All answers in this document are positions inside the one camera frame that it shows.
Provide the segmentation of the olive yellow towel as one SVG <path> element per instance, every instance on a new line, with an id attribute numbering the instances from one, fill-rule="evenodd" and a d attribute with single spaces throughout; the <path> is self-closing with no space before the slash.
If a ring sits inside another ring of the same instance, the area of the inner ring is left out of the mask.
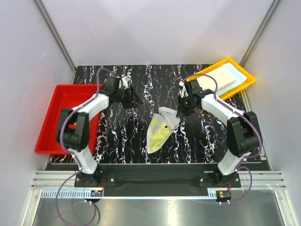
<path id="1" fill-rule="evenodd" d="M 167 107 L 159 107 L 153 114 L 147 130 L 147 153 L 158 151 L 170 135 L 179 127 L 180 118 L 177 111 Z"/>

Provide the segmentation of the pink towel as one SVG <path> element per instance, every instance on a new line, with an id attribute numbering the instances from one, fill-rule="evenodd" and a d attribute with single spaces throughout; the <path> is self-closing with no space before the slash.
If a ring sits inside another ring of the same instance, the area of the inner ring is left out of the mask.
<path id="1" fill-rule="evenodd" d="M 206 75 L 211 76 L 216 80 L 217 90 L 224 88 L 225 86 L 235 81 L 235 77 L 233 77 L 223 69 L 216 68 L 211 72 L 206 73 Z M 212 91 L 215 91 L 216 84 L 213 79 L 202 75 L 199 78 L 197 78 L 197 81 L 203 90 L 210 89 Z"/>

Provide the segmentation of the light blue towel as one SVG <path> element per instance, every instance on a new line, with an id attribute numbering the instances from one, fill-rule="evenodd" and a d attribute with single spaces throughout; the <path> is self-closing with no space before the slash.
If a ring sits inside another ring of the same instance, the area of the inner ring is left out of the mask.
<path id="1" fill-rule="evenodd" d="M 226 92 L 238 87 L 243 82 L 246 81 L 247 77 L 242 74 L 233 64 L 231 63 L 225 63 L 224 65 L 220 66 L 218 69 L 223 69 L 233 77 L 235 77 L 235 81 L 231 84 L 225 86 L 224 88 L 221 88 L 217 91 L 217 95 L 220 97 L 221 95 L 225 94 Z"/>

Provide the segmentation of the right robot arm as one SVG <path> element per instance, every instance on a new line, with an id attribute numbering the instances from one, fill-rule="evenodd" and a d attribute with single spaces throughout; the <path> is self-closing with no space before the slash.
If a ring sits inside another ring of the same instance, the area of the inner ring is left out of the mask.
<path id="1" fill-rule="evenodd" d="M 225 186 L 238 172 L 243 161 L 254 158 L 262 149 L 262 138 L 257 116 L 254 112 L 238 110 L 221 100 L 216 91 L 202 89 L 199 82 L 185 80 L 179 83 L 178 117 L 189 116 L 200 108 L 211 113 L 227 127 L 227 152 L 210 174 L 214 185 Z"/>

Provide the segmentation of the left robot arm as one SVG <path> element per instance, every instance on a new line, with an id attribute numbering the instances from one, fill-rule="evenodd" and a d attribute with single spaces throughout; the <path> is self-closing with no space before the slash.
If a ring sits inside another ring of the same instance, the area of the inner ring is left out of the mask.
<path id="1" fill-rule="evenodd" d="M 108 77 L 101 87 L 85 102 L 60 112 L 56 141 L 62 149 L 71 154 L 79 167 L 78 178 L 87 186 L 100 184 L 101 170 L 93 158 L 88 146 L 90 141 L 90 121 L 101 111 L 114 103 L 122 104 L 124 109 L 131 109 L 143 104 L 137 96 L 130 78 Z"/>

